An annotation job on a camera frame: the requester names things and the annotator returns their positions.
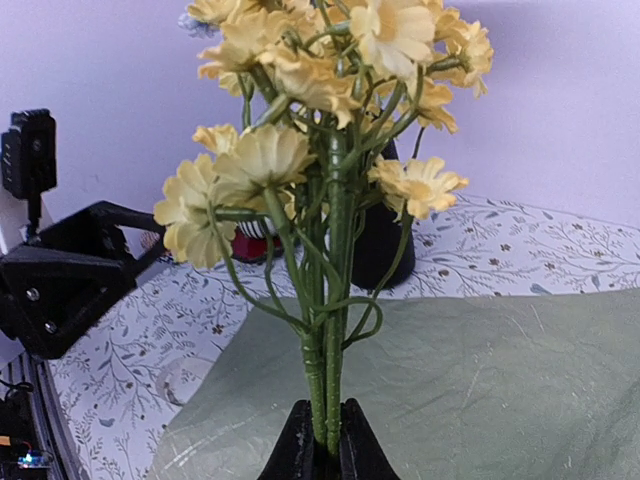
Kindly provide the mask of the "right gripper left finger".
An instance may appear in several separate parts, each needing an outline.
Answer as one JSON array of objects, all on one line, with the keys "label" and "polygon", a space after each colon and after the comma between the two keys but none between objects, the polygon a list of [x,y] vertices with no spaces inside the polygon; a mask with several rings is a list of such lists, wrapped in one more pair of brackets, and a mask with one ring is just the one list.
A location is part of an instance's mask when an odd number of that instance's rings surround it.
[{"label": "right gripper left finger", "polygon": [[314,447],[311,402],[298,400],[258,480],[312,480]]}]

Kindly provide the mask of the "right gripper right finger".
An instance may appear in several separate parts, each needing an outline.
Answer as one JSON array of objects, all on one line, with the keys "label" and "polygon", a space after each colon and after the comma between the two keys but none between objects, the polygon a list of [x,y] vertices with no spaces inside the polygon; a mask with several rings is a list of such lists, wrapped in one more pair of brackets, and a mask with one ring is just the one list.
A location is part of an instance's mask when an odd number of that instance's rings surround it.
[{"label": "right gripper right finger", "polygon": [[341,478],[346,480],[399,480],[378,442],[359,402],[341,405]]}]

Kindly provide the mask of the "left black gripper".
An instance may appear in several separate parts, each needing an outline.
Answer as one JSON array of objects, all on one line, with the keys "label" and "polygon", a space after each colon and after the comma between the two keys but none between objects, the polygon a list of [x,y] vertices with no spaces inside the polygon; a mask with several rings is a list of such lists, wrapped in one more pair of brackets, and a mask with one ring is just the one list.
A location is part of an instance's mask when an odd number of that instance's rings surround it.
[{"label": "left black gripper", "polygon": [[[135,257],[125,227],[157,238]],[[151,214],[108,201],[42,230],[1,257],[1,330],[32,355],[61,358],[166,253],[164,233]]]}]

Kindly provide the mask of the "green and peach wrapping paper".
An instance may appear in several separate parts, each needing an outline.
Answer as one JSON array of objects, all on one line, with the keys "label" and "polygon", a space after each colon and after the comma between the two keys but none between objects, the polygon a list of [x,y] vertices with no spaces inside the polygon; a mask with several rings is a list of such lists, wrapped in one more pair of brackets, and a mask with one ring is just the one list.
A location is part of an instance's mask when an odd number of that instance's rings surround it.
[{"label": "green and peach wrapping paper", "polygon": [[[344,356],[403,479],[635,479],[639,293],[387,300]],[[167,427],[153,479],[254,479],[308,394],[298,337],[251,312]]]}]

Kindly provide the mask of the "yellow daisy sprig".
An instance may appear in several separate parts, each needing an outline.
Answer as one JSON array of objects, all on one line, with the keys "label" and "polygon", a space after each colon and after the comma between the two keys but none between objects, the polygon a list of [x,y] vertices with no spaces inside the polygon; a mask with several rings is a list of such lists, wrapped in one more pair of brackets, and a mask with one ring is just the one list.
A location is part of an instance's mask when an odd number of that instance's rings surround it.
[{"label": "yellow daisy sprig", "polygon": [[344,351],[382,324],[375,295],[350,293],[366,209],[385,205],[408,233],[468,184],[438,157],[383,149],[413,124],[456,131],[454,90],[487,91],[488,30],[441,1],[195,1],[186,14],[220,34],[198,75],[242,99],[242,124],[195,130],[203,152],[166,180],[155,221],[198,269],[230,263],[241,222],[273,225],[300,315],[266,311],[300,339],[314,438],[335,456]]}]

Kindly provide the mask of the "small blue flower stem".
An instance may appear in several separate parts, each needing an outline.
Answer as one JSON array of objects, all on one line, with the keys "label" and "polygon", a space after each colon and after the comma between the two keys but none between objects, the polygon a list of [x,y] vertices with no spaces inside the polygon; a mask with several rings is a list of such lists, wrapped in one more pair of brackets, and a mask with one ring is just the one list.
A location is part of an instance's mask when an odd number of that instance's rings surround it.
[{"label": "small blue flower stem", "polygon": [[219,28],[216,25],[201,22],[188,13],[182,13],[178,18],[177,24],[180,29],[192,38],[213,38],[219,32]]}]

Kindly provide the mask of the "black cylindrical vase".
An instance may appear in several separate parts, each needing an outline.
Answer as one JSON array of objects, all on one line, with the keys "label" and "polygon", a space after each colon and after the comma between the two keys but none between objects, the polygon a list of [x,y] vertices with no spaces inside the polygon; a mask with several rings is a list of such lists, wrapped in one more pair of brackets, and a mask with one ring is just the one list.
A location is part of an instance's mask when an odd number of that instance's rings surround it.
[{"label": "black cylindrical vase", "polygon": [[[391,140],[382,150],[384,159],[397,159],[395,142]],[[401,225],[396,215],[383,203],[366,210],[364,230],[354,245],[351,282],[364,290],[374,290],[389,270],[401,239]],[[413,233],[409,233],[401,260],[385,283],[384,289],[394,288],[409,279],[415,269]]]}]

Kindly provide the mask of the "pink patterned ball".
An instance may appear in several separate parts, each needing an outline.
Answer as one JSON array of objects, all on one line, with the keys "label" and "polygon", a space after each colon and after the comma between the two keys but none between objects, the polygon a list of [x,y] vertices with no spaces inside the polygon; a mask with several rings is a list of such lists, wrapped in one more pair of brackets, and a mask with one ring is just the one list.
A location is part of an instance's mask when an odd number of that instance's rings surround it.
[{"label": "pink patterned ball", "polygon": [[[156,232],[144,231],[140,236],[140,244],[144,250],[149,250],[157,240],[161,240],[162,236]],[[165,251],[164,254],[159,258],[159,261],[164,263],[171,263],[173,261],[173,257],[169,251]]]}]

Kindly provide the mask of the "floral patterned tablecloth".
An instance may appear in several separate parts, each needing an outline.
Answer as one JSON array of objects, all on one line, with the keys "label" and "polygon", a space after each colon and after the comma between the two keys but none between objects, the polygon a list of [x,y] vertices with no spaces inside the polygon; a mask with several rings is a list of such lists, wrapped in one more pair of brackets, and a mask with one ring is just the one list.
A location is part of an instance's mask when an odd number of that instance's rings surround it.
[{"label": "floral patterned tablecloth", "polygon": [[[414,231],[416,267],[387,300],[539,297],[637,290],[637,230],[465,197]],[[153,479],[171,423],[268,288],[259,265],[163,266],[51,363],[88,479]]]}]

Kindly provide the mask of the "red round coaster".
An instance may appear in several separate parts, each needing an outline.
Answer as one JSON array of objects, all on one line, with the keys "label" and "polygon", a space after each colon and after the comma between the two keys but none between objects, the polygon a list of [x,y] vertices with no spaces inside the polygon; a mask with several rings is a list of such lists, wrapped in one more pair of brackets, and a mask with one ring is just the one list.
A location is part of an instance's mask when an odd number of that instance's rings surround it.
[{"label": "red round coaster", "polygon": [[231,242],[232,258],[245,264],[264,263],[269,255],[269,243],[265,238],[246,236],[237,229],[235,238]]}]

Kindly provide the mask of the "striped black white cup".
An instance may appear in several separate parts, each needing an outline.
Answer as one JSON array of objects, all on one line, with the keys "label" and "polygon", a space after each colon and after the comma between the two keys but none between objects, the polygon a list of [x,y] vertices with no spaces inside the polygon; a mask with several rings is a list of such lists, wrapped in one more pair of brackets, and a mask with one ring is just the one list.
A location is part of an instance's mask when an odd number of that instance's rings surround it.
[{"label": "striped black white cup", "polygon": [[268,235],[278,236],[278,232],[269,218],[242,221],[238,223],[238,228],[245,237],[256,240],[265,240]]}]

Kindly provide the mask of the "aluminium front rail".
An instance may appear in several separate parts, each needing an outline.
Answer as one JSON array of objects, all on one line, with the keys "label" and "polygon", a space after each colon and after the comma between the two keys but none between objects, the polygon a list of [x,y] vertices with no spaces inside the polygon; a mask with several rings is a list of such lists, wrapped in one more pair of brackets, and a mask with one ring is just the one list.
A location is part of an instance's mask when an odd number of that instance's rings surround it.
[{"label": "aluminium front rail", "polygon": [[26,353],[19,357],[22,379],[34,386],[29,396],[38,446],[50,454],[48,479],[85,480],[83,466],[64,415],[48,363]]}]

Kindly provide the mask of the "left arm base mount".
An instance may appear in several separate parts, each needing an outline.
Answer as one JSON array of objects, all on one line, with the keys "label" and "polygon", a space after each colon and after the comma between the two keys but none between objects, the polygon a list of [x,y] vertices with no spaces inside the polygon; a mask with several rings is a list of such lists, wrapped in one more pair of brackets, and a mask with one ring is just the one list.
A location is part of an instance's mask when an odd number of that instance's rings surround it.
[{"label": "left arm base mount", "polygon": [[1,478],[49,479],[52,458],[38,440],[29,382],[1,380]]}]

